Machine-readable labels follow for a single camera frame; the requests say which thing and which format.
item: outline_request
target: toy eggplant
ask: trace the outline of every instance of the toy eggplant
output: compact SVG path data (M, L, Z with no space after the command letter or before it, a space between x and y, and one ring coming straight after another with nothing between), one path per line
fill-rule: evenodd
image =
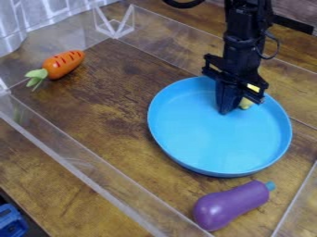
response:
M234 218L267 202L274 188L271 181L250 181L229 191L204 195L192 209L196 224L207 231L219 230Z

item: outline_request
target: wooden surface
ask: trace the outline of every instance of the wooden surface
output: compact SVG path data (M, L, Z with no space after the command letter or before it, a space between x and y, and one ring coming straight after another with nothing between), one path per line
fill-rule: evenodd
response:
M223 15L216 6L178 12L154 0L139 5L222 34ZM279 57L317 71L315 39L281 27L275 32L291 39ZM297 53L287 57L290 50ZM84 64L64 80L47 81L33 94L21 84L12 93L188 218L196 198L206 193L254 179L274 181L270 202L214 233L270 236L317 154L315 77L295 74L289 79L285 66L271 67L262 70L262 76L271 84L270 93L290 110L291 147L270 168L230 180L188 172L159 150L146 126L147 106L167 84L191 74L131 46L113 40L101 42L87 50ZM0 185L52 236L150 235L4 121L0 128Z
M207 0L212 4L222 6L223 0ZM314 0L273 0L274 13L287 19L294 19L317 27L317 3Z

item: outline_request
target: toy carrot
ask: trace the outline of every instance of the toy carrot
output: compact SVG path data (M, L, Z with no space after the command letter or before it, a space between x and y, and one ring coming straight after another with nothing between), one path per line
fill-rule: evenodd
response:
M41 69L31 70L25 74L29 78L27 87L35 86L37 89L43 80L48 78L55 81L68 74L84 60L84 52L80 50L71 50L57 55L48 57L41 65Z

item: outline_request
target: blue plate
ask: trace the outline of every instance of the blue plate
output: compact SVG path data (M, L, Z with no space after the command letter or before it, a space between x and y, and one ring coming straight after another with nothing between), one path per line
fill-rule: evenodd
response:
M190 170L239 177L267 168L291 142L289 116L274 98L224 116L215 105L215 82L195 77L172 83L155 96L147 122L158 145Z

